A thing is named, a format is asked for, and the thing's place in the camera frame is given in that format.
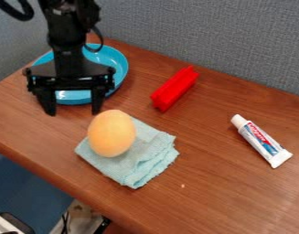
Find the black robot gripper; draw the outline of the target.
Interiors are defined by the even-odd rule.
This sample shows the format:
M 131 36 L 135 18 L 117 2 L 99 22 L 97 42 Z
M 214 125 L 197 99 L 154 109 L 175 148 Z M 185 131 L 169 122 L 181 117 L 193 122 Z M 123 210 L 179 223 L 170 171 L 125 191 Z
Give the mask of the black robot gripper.
M 27 89 L 40 103 L 47 115 L 56 114 L 56 90 L 92 90 L 92 115 L 101 112 L 107 90 L 115 88 L 117 70 L 94 62 L 84 55 L 87 48 L 52 51 L 52 60 L 23 70 Z

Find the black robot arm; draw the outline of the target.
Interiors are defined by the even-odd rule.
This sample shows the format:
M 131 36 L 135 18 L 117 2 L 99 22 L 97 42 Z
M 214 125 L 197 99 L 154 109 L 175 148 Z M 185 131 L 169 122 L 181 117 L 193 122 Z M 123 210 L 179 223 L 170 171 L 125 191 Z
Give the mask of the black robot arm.
M 106 94 L 115 88 L 117 70 L 94 63 L 83 49 L 99 52 L 105 39 L 95 24 L 101 6 L 94 0 L 38 0 L 48 22 L 48 44 L 54 61 L 23 70 L 27 89 L 34 93 L 46 114 L 56 114 L 58 90 L 88 90 L 92 114 L 99 113 Z

